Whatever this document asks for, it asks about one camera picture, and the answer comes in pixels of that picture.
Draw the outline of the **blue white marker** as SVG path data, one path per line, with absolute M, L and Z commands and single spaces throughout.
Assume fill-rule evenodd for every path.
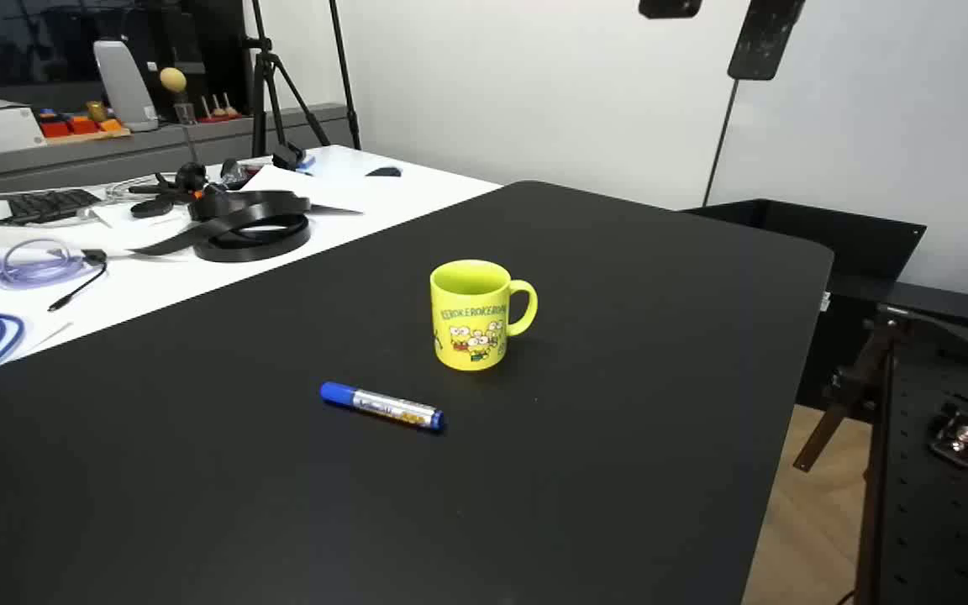
M 359 388 L 346 388 L 346 383 L 323 383 L 318 401 L 328 408 L 369 415 L 369 417 L 395 419 L 395 425 L 416 427 L 416 429 L 430 429 L 430 435 L 444 429 L 444 409 L 428 408 L 428 405 L 415 405 L 415 401 L 401 401 L 390 393 L 374 393 L 374 389 L 359 389 Z

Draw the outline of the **yellow cartoon mug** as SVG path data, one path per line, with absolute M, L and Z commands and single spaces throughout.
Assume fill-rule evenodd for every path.
M 535 319 L 538 288 L 490 260 L 451 260 L 430 273 L 435 356 L 448 370 L 493 370 Z

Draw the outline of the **black computer mouse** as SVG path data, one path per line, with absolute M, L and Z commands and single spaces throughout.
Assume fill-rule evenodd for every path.
M 374 173 L 365 173 L 365 177 L 401 177 L 402 173 L 396 164 L 381 164 Z

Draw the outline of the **black tripod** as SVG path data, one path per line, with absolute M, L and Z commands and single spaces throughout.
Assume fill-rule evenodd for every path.
M 323 122 L 308 108 L 307 93 L 294 82 L 287 59 L 275 55 L 275 45 L 267 29 L 267 12 L 259 0 L 250 0 L 256 33 L 246 40 L 252 55 L 252 84 L 250 84 L 250 119 L 252 119 L 252 155 L 270 155 L 275 164 L 300 168 L 307 151 L 288 140 L 282 122 L 279 90 L 288 90 L 300 119 L 318 145 L 328 140 Z

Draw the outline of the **yellow ball on stand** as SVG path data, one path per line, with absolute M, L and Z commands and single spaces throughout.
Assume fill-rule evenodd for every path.
M 160 66 L 157 84 L 170 93 L 175 119 L 183 124 L 186 145 L 194 145 L 191 124 L 194 124 L 194 108 L 187 100 L 187 76 L 183 66 Z M 197 155 L 187 155 L 187 161 L 177 168 L 175 184 L 183 192 L 194 192 L 205 184 L 205 164 Z

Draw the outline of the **black hanging panel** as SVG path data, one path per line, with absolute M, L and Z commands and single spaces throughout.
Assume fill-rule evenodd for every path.
M 802 0 L 750 0 L 728 58 L 728 76 L 773 82 L 800 12 Z

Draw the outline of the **grey curved device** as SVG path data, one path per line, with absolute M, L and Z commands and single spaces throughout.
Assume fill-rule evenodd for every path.
M 98 40 L 93 65 L 107 93 L 107 105 L 130 131 L 155 131 L 157 112 L 149 84 L 133 65 L 133 55 L 121 40 Z

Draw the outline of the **black side table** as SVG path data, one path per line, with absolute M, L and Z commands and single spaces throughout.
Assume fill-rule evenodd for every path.
M 824 409 L 794 467 L 845 419 L 871 425 L 856 583 L 840 605 L 968 605 L 968 467 L 929 449 L 946 405 L 968 415 L 968 309 L 837 286 L 800 393 Z

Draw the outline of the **clear plastic tubing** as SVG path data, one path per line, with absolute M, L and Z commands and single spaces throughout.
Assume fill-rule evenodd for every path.
M 0 249 L 0 286 L 10 288 L 53 286 L 77 280 L 85 273 L 86 273 L 85 253 L 56 239 L 23 239 L 16 247 Z

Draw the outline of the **black keyboard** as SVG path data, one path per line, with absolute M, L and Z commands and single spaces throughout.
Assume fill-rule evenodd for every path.
M 98 195 L 85 189 L 56 189 L 56 192 L 21 192 L 8 195 L 8 226 L 39 226 L 74 217 L 85 208 L 98 206 Z

